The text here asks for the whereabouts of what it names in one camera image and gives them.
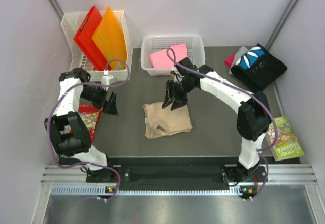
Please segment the white perforated plastic basket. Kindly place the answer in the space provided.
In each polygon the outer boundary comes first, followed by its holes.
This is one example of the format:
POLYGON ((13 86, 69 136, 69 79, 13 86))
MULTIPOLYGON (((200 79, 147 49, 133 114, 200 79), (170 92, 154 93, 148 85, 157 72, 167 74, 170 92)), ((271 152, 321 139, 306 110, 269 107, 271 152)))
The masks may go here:
POLYGON ((145 36, 141 47, 141 68, 151 76, 168 76, 171 74, 170 68, 155 68, 151 62, 151 55, 161 52, 171 46, 185 44, 187 57, 192 64, 200 67, 205 64, 204 43, 200 35, 197 34, 164 34, 145 36))

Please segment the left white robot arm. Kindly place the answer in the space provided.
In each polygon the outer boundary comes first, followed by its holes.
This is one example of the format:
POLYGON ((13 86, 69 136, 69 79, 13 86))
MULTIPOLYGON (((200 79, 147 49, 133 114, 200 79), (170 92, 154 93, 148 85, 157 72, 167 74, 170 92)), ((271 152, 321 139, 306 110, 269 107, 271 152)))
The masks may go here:
POLYGON ((97 181, 111 181, 115 169, 109 158, 92 144, 90 132, 79 114, 80 99, 88 100, 101 112, 118 115, 116 93, 106 98, 108 89, 89 84, 91 75, 83 68, 61 73, 59 105, 44 121, 50 141, 59 156, 73 157, 86 163, 81 170, 97 181))

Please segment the white file organizer rack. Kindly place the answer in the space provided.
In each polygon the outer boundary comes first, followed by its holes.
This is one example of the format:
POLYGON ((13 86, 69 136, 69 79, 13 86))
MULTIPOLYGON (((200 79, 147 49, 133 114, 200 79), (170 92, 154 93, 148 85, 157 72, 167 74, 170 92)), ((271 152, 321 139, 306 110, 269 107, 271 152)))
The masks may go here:
MULTIPOLYGON (((126 14, 124 11, 113 11, 113 13, 120 27, 123 30, 125 45, 127 50, 126 63, 129 67, 131 67, 133 47, 129 36, 126 14)), ((61 21, 61 27, 63 29, 64 35, 66 37, 67 43, 69 45, 72 54, 72 62, 71 62, 70 70, 82 67, 91 75, 90 77, 91 82, 100 82, 102 76, 104 75, 104 72, 96 70, 93 64, 84 55, 82 50, 74 41, 75 34, 78 31, 79 26, 82 24, 83 20, 85 19, 86 15, 87 15, 86 12, 65 13, 61 21)))

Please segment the beige t shirt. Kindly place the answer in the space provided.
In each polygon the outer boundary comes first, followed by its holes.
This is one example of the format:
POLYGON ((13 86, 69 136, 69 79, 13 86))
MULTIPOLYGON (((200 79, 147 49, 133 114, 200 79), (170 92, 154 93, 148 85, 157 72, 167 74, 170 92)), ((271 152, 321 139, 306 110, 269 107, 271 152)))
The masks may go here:
POLYGON ((144 104, 145 137, 155 139, 163 136, 171 136, 182 132, 190 132, 193 129, 188 106, 171 110, 171 105, 162 108, 162 102, 144 104))

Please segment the grey folded t shirt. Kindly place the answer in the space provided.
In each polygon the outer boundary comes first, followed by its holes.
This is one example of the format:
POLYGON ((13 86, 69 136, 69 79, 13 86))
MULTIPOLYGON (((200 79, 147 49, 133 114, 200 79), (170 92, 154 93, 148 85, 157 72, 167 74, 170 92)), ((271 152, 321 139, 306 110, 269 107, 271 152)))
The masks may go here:
POLYGON ((240 59, 245 53, 248 52, 249 49, 247 49, 245 46, 242 46, 239 48, 239 50, 235 53, 234 55, 234 59, 233 59, 233 62, 230 66, 230 69, 229 69, 229 72, 228 74, 229 75, 232 75, 232 71, 231 71, 231 68, 235 65, 235 63, 237 62, 238 59, 240 59))

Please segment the orange clip file folder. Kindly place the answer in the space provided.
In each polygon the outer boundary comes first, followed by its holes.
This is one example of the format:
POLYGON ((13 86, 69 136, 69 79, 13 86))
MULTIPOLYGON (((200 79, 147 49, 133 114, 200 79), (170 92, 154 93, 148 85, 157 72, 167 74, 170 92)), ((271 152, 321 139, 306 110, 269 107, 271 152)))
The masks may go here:
POLYGON ((97 7, 93 6, 93 10, 99 16, 100 22, 92 36, 96 47, 100 51, 97 70, 104 70, 109 62, 109 67, 113 70, 118 66, 125 69, 125 65, 119 60, 126 62, 127 51, 124 33, 117 21, 112 10, 108 7, 102 16, 97 7))

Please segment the red illustrated book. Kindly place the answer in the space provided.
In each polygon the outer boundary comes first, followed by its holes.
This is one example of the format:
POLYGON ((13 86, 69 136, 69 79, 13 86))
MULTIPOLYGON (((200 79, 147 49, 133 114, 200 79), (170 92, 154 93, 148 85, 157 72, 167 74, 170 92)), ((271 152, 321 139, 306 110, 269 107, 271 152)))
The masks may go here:
POLYGON ((101 111, 92 105, 80 105, 78 112, 89 130, 91 141, 93 142, 101 111))

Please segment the pink t shirt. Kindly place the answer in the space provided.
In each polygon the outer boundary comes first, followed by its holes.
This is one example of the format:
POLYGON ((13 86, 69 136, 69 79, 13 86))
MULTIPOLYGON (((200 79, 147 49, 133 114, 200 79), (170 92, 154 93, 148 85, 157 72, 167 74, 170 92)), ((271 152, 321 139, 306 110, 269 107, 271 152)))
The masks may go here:
MULTIPOLYGON (((176 55, 176 62, 187 58, 187 46, 185 43, 171 46, 176 55)), ((167 50, 155 52, 150 54, 150 61, 156 69, 167 69, 172 68, 174 63, 167 57, 167 50)))

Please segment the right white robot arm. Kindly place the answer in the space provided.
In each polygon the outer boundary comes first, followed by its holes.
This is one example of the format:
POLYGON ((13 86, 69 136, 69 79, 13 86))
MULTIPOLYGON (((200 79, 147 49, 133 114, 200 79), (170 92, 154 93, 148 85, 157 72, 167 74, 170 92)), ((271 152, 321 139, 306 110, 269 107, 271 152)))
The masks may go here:
POLYGON ((174 80, 166 82, 166 94, 162 108, 176 110, 187 105, 187 95, 195 88, 207 92, 231 107, 237 114, 237 131, 242 137, 241 152, 237 165, 225 170, 225 182, 238 184, 249 181, 260 164, 258 151, 262 147, 271 120, 266 113, 269 108, 264 93, 251 94, 227 80, 222 79, 211 67, 196 67, 184 58, 172 68, 174 80))

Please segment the magenta folded t shirt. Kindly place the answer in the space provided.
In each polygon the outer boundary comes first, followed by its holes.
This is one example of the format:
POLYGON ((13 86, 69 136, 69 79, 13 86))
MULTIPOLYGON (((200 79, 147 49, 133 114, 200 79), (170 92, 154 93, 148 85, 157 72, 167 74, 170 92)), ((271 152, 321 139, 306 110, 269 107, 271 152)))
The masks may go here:
POLYGON ((237 53, 234 53, 229 58, 227 58, 224 63, 230 68, 231 66, 234 65, 237 59, 238 59, 237 53))

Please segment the red clip file folder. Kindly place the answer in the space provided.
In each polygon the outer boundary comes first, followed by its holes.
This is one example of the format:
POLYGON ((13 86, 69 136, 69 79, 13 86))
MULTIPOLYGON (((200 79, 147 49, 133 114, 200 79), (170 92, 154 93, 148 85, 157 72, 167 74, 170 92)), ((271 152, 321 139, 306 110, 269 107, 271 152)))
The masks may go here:
POLYGON ((74 36, 74 41, 78 47, 98 71, 102 71, 107 64, 106 59, 92 39, 101 20, 102 17, 97 7, 92 6, 74 36))

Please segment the green treehouse book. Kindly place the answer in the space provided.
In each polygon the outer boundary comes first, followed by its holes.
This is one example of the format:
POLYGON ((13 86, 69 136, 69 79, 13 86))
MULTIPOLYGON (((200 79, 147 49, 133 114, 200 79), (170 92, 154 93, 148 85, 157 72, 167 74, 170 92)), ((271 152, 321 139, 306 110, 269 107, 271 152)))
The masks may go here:
POLYGON ((275 161, 282 161, 305 155, 293 128, 285 116, 276 117, 278 137, 276 144, 271 149, 275 161))

